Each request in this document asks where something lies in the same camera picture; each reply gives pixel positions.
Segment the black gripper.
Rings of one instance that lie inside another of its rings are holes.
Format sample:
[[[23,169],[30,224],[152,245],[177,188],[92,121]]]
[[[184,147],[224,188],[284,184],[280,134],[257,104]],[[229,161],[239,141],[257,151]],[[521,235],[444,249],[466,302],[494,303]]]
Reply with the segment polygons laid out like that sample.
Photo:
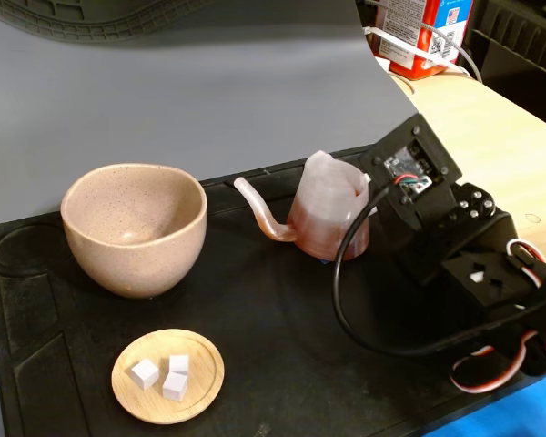
[[[388,187],[370,219],[370,271],[383,283],[427,288],[448,260],[464,252],[502,253],[517,236],[510,213],[471,183],[439,184],[415,199],[401,184]]]

